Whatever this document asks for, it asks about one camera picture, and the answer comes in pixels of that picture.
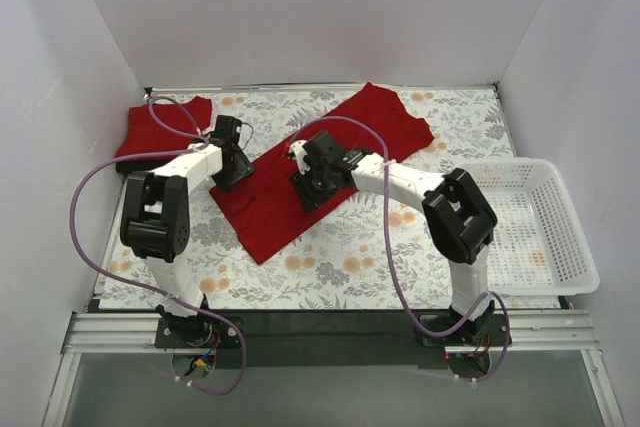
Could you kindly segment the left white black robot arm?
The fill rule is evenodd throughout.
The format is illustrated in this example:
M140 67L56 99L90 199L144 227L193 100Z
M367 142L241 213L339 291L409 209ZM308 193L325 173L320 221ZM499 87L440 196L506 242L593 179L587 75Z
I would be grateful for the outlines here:
M129 175L120 224L120 240L141 258L156 286L167 296L156 311L170 332L193 347L205 345L213 321L182 304L206 309L187 262L190 246L190 194L206 180L222 191L255 171L239 145L243 122L220 115L206 135L209 145L194 149L151 171Z

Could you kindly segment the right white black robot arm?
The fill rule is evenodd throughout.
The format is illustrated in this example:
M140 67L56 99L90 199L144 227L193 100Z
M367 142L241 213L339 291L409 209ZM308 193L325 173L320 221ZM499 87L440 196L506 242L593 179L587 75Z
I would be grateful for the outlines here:
M307 212L351 188L423 213L434 246L448 261L452 299L448 316L421 318L418 331L469 345L486 336L495 309L487 257L497 216L467 171L420 171L367 148L347 150L326 131L290 143L286 155L297 164L290 182Z

